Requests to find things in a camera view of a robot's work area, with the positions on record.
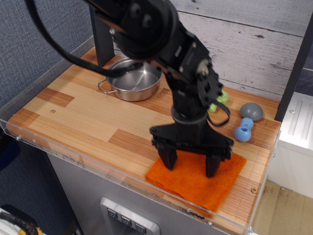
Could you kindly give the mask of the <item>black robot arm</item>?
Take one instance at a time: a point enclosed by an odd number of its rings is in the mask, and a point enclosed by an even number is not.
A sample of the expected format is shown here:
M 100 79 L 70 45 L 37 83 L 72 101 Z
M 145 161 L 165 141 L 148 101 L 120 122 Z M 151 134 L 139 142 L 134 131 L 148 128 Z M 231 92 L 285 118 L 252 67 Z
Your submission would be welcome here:
M 161 69 L 172 91 L 173 124 L 150 129 L 152 143 L 168 169 L 183 150 L 206 156 L 207 177 L 231 157 L 233 140 L 216 132 L 209 117 L 223 85 L 213 70 L 208 49 L 179 20 L 168 0 L 90 0 L 112 36 L 129 58 Z

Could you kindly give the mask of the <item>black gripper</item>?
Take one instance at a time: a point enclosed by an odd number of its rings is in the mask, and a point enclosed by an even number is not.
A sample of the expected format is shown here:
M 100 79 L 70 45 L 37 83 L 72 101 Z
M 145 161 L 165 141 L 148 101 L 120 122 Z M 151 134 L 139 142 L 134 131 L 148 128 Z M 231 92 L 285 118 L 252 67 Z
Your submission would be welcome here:
M 173 124 L 153 126 L 150 133 L 163 165 L 169 170 L 174 168 L 177 150 L 207 155 L 208 178 L 216 175 L 221 160 L 230 159 L 232 155 L 234 141 L 215 131 L 205 116 L 192 122 L 176 120 Z

